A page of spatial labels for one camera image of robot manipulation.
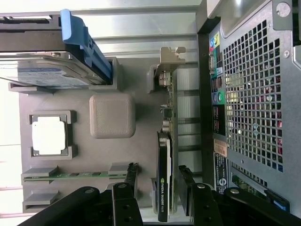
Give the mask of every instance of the perforated metal grille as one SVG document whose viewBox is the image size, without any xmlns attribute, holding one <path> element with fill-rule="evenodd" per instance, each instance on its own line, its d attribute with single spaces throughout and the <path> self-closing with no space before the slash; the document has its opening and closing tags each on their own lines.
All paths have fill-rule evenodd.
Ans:
<svg viewBox="0 0 301 226">
<path fill-rule="evenodd" d="M 280 40 L 263 21 L 223 51 L 228 148 L 283 172 Z"/>
<path fill-rule="evenodd" d="M 232 163 L 232 167 L 237 169 L 238 171 L 242 172 L 243 174 L 245 174 L 246 176 L 248 176 L 249 178 L 253 179 L 254 181 L 258 182 L 259 184 L 268 187 L 268 183 L 266 181 L 264 181 L 263 179 L 261 179 L 260 177 L 254 175 L 253 173 L 247 171 L 246 169 L 238 166 L 235 163 Z"/>
</svg>

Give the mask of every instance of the blue tab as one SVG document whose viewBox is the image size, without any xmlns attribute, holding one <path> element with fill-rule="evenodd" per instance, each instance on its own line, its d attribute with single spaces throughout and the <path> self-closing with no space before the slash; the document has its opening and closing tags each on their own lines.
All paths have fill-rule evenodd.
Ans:
<svg viewBox="0 0 301 226">
<path fill-rule="evenodd" d="M 61 24 L 63 42 L 79 45 L 80 49 L 84 51 L 86 64 L 92 67 L 93 63 L 111 80 L 112 66 L 89 35 L 84 21 L 79 17 L 72 16 L 69 10 L 63 9 L 61 10 Z"/>
</svg>

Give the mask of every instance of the screw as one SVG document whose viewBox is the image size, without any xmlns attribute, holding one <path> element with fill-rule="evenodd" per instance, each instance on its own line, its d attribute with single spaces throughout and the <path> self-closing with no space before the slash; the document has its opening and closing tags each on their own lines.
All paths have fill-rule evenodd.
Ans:
<svg viewBox="0 0 301 226">
<path fill-rule="evenodd" d="M 231 189 L 230 192 L 231 192 L 232 194 L 239 194 L 239 191 L 236 190 L 236 189 Z"/>
<path fill-rule="evenodd" d="M 198 185 L 198 188 L 205 188 L 205 185 L 199 184 L 199 185 Z"/>
<path fill-rule="evenodd" d="M 288 58 L 289 56 L 290 56 L 290 51 L 288 51 L 288 50 L 285 51 L 285 52 L 284 52 L 284 57 L 285 57 L 285 58 Z"/>
<path fill-rule="evenodd" d="M 86 190 L 85 193 L 89 194 L 89 193 L 92 193 L 94 191 L 94 189 L 89 189 L 89 190 Z"/>
<path fill-rule="evenodd" d="M 61 54 L 60 53 L 51 53 L 51 56 L 53 56 L 53 57 L 60 57 Z"/>
<path fill-rule="evenodd" d="M 121 185 L 118 185 L 118 188 L 125 188 L 127 185 L 125 184 L 121 184 Z"/>
</svg>

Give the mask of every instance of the hard drive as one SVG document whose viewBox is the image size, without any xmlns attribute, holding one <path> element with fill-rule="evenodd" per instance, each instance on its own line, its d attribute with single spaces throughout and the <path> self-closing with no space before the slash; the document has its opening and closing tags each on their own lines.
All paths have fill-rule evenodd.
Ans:
<svg viewBox="0 0 301 226">
<path fill-rule="evenodd" d="M 158 221 L 167 222 L 172 207 L 172 145 L 165 132 L 158 133 Z"/>
<path fill-rule="evenodd" d="M 107 85 L 112 65 L 79 17 L 0 19 L 0 78 L 53 89 Z"/>
</svg>

